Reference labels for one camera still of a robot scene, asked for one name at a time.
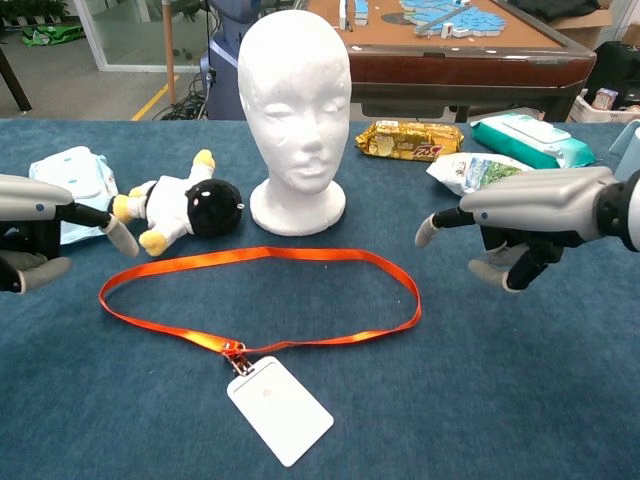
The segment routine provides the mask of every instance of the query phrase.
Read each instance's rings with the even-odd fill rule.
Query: robotic hand
[[[429,216],[415,244],[425,247],[442,228],[477,224],[488,262],[471,260],[469,269],[492,285],[520,292],[559,262],[565,247],[615,236],[632,252],[640,250],[639,180],[637,171],[618,182],[606,167],[522,172]]]
[[[99,227],[125,255],[138,245],[114,216],[75,203],[67,190],[23,177],[0,175],[0,291],[26,293],[64,275],[60,222]]]

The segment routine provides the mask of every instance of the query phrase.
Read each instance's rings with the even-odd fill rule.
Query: light blue package
[[[113,171],[102,155],[87,147],[74,147],[32,163],[29,178],[62,187],[77,203],[106,211],[111,198],[118,194]],[[68,222],[60,224],[60,244],[79,242],[104,235],[98,227],[85,227]]]
[[[640,120],[629,122],[611,145],[609,153],[621,157],[614,174],[617,180],[624,182],[640,170]]]

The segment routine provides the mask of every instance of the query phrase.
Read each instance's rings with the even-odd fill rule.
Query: gray floor
[[[86,39],[70,43],[27,47],[20,34],[6,32],[0,38],[9,60],[33,110],[23,114],[0,82],[0,118],[31,117],[69,120],[130,120],[143,108],[167,81],[165,73],[100,72]],[[177,98],[184,98],[195,74],[180,74],[176,82]],[[141,118],[151,120],[169,106],[164,95]],[[530,109],[521,109],[536,115]],[[455,115],[445,110],[440,118],[425,121],[452,122]],[[351,106],[352,120],[376,120],[362,115],[360,105]]]

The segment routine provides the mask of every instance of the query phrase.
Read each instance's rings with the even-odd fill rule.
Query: orange strap
[[[267,257],[286,258],[290,260],[314,260],[323,262],[360,260],[373,263],[377,267],[390,274],[400,283],[402,283],[413,294],[417,301],[416,311],[411,319],[389,330],[367,330],[344,337],[313,341],[282,341],[274,343],[273,345],[267,345],[259,348],[247,348],[242,342],[230,338],[219,337],[211,333],[190,330],[188,328],[169,327],[146,320],[141,320],[139,318],[130,317],[129,315],[125,315],[113,310],[111,307],[109,307],[109,305],[107,305],[107,302],[105,300],[105,295],[109,290],[118,285],[138,278],[152,277],[155,275],[181,272],[196,268],[228,265],[232,263],[246,262],[249,260],[257,260]],[[146,328],[148,330],[184,338],[185,340],[189,340],[190,342],[200,345],[201,347],[213,350],[214,352],[218,352],[228,357],[241,355],[244,353],[272,352],[274,350],[280,350],[285,347],[299,345],[344,345],[348,343],[363,342],[365,340],[370,340],[382,335],[407,330],[415,326],[419,322],[420,316],[422,315],[420,292],[418,291],[418,287],[408,273],[406,273],[397,265],[373,253],[364,250],[344,248],[315,249],[252,247],[146,263],[137,267],[130,268],[111,277],[100,290],[100,303],[105,310],[107,310],[112,315],[120,318],[121,320],[124,320],[125,322],[129,322],[133,325],[136,325],[137,327]]]

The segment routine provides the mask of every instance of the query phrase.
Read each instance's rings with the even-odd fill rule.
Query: plush doll
[[[228,233],[238,225],[244,205],[236,187],[213,178],[215,166],[211,152],[201,150],[189,178],[163,175],[135,187],[128,196],[114,197],[111,210],[123,223],[147,220],[149,229],[139,241],[154,257],[187,233],[202,237]]]

